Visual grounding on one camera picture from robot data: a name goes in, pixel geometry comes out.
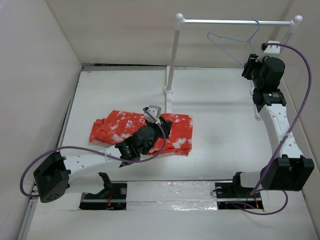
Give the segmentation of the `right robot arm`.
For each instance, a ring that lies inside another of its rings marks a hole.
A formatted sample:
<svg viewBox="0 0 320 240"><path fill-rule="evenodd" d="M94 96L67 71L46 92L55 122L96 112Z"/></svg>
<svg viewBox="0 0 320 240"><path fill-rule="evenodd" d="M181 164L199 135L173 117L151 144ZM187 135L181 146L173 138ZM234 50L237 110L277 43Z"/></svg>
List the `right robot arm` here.
<svg viewBox="0 0 320 240"><path fill-rule="evenodd" d="M287 118L286 100L278 88L285 71L285 63L276 57L262 59L250 54L242 76L252 81L252 100L269 137L272 163L260 171L237 172L233 177L231 191L243 197L254 188L273 191L300 191L315 164L304 157L298 147Z"/></svg>

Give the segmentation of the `red white patterned trousers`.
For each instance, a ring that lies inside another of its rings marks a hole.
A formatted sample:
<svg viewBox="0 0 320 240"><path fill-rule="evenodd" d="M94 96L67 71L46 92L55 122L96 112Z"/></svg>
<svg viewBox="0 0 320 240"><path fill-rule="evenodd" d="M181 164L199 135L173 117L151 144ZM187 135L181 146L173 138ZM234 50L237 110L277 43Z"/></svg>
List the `red white patterned trousers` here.
<svg viewBox="0 0 320 240"><path fill-rule="evenodd" d="M172 122L169 138L162 153L187 156L192 149L193 117L174 113L163 113L161 116ZM142 113L113 110L108 117L97 119L93 123L89 142L115 145L145 125Z"/></svg>

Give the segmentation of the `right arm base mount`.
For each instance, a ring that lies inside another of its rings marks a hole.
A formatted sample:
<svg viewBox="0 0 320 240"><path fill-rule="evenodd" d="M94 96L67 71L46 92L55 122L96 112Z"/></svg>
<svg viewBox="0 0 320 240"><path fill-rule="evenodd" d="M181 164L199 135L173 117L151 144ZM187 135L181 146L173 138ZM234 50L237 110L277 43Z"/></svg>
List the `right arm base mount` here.
<svg viewBox="0 0 320 240"><path fill-rule="evenodd" d="M236 172L232 180L215 182L211 196L216 199L218 210L263 210L260 193L251 195L252 187L242 186L241 172Z"/></svg>

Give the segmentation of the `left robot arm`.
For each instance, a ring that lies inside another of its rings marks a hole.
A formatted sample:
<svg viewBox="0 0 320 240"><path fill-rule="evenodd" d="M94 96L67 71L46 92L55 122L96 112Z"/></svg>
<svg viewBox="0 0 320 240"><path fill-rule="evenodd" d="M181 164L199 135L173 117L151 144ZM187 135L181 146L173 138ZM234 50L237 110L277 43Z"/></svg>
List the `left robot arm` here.
<svg viewBox="0 0 320 240"><path fill-rule="evenodd" d="M33 172L40 202L50 203L69 193L87 193L89 184L76 182L87 174L98 174L102 179L95 184L92 194L107 198L112 184L105 170L142 163L141 157L148 155L159 139L169 138L172 125L162 116L147 119L145 125L122 142L102 151L87 148L83 155L62 156L60 150L50 150Z"/></svg>

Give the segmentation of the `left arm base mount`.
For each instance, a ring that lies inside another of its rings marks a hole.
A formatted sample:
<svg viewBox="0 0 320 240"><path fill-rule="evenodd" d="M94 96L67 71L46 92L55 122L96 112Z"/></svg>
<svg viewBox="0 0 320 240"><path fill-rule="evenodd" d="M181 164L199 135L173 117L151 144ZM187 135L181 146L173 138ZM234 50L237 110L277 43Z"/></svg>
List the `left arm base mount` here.
<svg viewBox="0 0 320 240"><path fill-rule="evenodd" d="M103 188L96 194L84 192L79 208L92 211L123 211L127 209L127 181L111 181L107 173L99 172Z"/></svg>

